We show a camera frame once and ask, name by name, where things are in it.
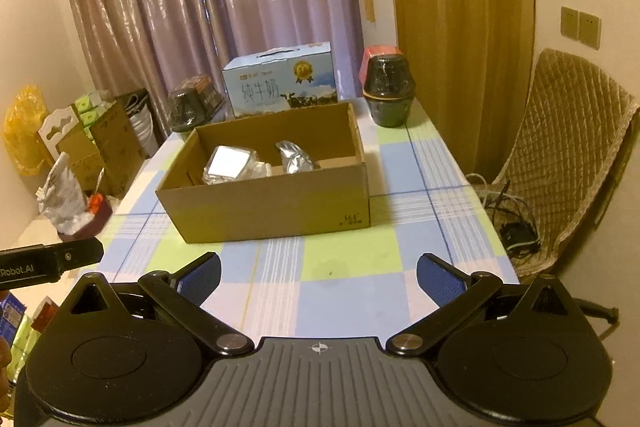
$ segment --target black jar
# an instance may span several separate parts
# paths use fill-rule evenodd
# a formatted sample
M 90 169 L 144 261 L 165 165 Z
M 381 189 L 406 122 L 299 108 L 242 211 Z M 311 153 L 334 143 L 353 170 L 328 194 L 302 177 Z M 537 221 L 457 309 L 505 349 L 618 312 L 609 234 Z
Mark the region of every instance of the black jar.
M 414 78 L 406 57 L 371 57 L 362 93 L 376 124 L 381 127 L 404 125 L 415 98 Z

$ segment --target light switch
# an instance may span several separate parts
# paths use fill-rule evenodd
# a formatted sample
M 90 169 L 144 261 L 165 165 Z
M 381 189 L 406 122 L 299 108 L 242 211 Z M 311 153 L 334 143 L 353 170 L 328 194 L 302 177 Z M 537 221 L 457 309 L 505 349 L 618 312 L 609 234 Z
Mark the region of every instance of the light switch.
M 580 42 L 582 42 L 582 44 L 586 44 L 595 50 L 599 50 L 601 28 L 602 21 L 599 17 L 589 13 L 580 13 L 580 28 L 578 32 L 580 34 Z
M 580 12 L 562 6 L 560 12 L 560 33 L 574 41 L 578 40 Z

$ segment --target blue and green tablecloth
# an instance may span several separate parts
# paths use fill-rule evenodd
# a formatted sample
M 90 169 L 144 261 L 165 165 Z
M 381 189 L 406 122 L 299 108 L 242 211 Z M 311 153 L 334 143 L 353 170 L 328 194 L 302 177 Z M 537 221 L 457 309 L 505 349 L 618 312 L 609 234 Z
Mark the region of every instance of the blue and green tablecloth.
M 175 271 L 206 251 L 220 254 L 219 288 L 203 304 L 248 334 L 355 337 L 382 343 L 437 308 L 415 280 L 424 252 L 470 273 L 517 278 L 476 194 L 420 105 L 406 127 L 376 126 L 354 102 L 369 175 L 365 230 L 187 245 L 155 189 L 182 145 L 172 135 L 148 162 L 100 234 L 98 270 L 129 282 L 153 269 Z

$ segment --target milk carton box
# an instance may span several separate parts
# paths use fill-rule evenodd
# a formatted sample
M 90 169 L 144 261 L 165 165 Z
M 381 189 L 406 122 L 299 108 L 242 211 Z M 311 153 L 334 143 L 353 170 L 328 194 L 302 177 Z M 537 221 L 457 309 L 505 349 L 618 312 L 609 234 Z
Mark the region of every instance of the milk carton box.
M 338 102 L 330 42 L 234 58 L 223 76 L 236 117 Z

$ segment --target chair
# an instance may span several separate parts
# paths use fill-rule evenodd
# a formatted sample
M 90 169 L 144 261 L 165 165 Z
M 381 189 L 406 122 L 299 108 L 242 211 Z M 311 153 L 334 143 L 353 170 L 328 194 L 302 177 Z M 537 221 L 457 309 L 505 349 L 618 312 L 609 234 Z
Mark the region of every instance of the chair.
M 58 143 L 66 136 L 76 125 L 79 124 L 73 108 L 65 107 L 64 109 L 56 109 L 42 122 L 42 126 L 38 130 L 38 135 L 49 151 L 53 161 L 58 159 Z
M 635 97 L 584 58 L 544 50 L 516 142 L 494 185 L 511 181 L 542 247 L 511 259 L 521 280 L 553 266 L 592 205 L 638 111 Z

